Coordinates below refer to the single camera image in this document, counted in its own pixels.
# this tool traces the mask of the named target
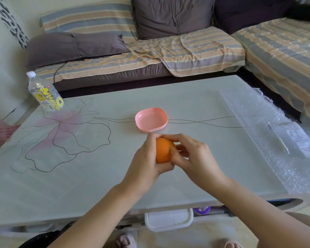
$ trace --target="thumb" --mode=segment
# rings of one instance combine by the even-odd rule
[[[170,147],[170,153],[171,153],[171,163],[182,168],[183,170],[185,170],[187,166],[190,164],[190,161],[182,157],[177,149]]]

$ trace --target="pink bowl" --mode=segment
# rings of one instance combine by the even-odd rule
[[[149,108],[136,114],[136,125],[142,132],[159,131],[167,123],[168,116],[161,108]]]

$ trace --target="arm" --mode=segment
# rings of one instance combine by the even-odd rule
[[[181,167],[197,186],[226,205],[267,246],[310,247],[310,227],[229,179],[206,144],[183,134],[163,137],[181,143],[177,145],[179,152],[171,148],[171,162]]]
[[[89,212],[55,240],[49,248],[99,248],[160,174],[171,171],[171,163],[157,164],[156,139],[151,133],[136,152],[123,181],[114,186]]]

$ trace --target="table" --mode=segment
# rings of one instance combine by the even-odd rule
[[[219,90],[247,86],[237,76],[145,87],[39,107],[0,149],[0,226],[80,217],[123,179],[146,134],[134,116],[163,108],[161,133],[207,143],[221,169],[265,199],[289,195],[234,117]],[[160,176],[129,214],[220,204],[178,167]]]

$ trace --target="gray cushion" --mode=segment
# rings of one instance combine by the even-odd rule
[[[211,26],[215,0],[131,0],[138,39],[169,37]]]
[[[47,33],[32,38],[26,47],[27,67],[34,70],[61,62],[128,52],[122,35],[114,33]]]

